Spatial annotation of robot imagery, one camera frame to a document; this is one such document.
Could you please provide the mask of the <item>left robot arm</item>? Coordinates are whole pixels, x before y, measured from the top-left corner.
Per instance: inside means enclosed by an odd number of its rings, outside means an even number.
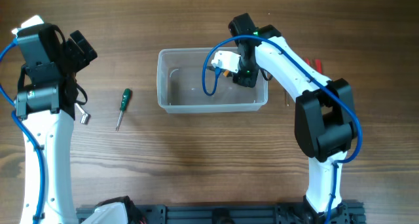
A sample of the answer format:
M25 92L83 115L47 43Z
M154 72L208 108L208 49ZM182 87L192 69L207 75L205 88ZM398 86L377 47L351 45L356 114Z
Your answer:
M12 118L24 134L21 223L78 223L71 190L70 146L75 105L84 91L75 75L97 58L80 31L66 39L50 23L15 30L25 63Z

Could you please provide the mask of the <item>green handled screwdriver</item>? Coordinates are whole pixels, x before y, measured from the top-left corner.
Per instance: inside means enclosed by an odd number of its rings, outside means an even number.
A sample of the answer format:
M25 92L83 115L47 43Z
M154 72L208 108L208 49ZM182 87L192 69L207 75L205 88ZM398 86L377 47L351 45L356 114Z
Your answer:
M122 122L124 112L126 111L126 108L128 107L128 103L131 97L132 97L132 91L129 88L126 88L122 94L122 100L120 103L120 115L118 117L117 125L115 128L116 131L118 131L120 128L120 124Z

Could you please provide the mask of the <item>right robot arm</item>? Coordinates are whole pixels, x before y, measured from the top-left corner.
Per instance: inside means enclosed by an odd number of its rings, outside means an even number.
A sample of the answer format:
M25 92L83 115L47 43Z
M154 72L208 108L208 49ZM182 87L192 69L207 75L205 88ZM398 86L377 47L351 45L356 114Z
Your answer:
M342 165L356 158L363 140L351 86L310 67L274 26L258 28L247 13L228 28L238 56L225 74L244 87L254 87L258 76L276 79L295 102L295 138L309 165L308 189L295 217L304 223L349 223L349 205L340 195Z

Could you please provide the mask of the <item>orange black pliers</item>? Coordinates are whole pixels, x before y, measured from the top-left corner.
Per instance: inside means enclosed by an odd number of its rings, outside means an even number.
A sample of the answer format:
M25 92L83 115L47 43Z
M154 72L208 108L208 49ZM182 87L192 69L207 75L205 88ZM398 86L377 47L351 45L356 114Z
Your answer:
M228 71L228 70L225 70L225 71L223 72L223 75L224 75L225 77L232 77L232 76L233 76L233 73L232 73L232 72L230 72L230 71Z

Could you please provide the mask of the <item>red handled snips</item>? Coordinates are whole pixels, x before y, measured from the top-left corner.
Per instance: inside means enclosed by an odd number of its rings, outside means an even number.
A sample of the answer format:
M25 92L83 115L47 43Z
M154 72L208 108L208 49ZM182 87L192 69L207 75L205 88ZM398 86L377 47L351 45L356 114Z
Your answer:
M322 74L323 73L323 67L322 67L322 63L320 59L313 59L310 60L308 58L306 58L304 60L311 68L315 69L318 73Z

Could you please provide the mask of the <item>black red screwdriver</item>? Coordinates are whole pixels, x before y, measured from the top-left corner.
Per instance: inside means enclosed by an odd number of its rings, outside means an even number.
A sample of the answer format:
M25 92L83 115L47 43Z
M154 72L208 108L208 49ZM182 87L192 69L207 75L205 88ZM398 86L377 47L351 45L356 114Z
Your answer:
M284 100L285 100L285 106L289 107L289 95L285 89L284 89Z

